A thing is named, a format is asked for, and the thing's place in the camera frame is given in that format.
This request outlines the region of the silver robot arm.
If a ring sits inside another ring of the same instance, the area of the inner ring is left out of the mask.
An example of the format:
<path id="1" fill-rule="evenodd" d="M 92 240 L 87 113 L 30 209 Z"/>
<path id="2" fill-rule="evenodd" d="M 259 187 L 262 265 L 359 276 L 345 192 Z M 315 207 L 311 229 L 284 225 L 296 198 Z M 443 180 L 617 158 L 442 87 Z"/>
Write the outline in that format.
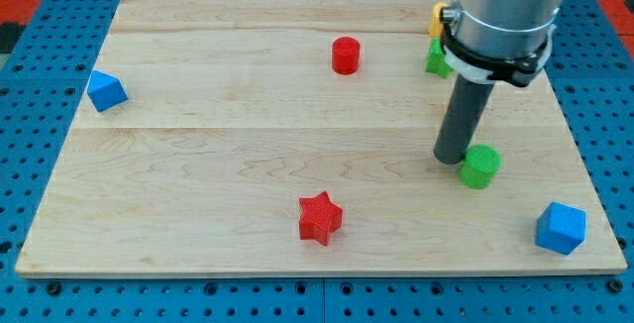
<path id="1" fill-rule="evenodd" d="M 515 59 L 546 40 L 563 0 L 452 0 L 440 20 L 466 49 L 490 58 Z"/>

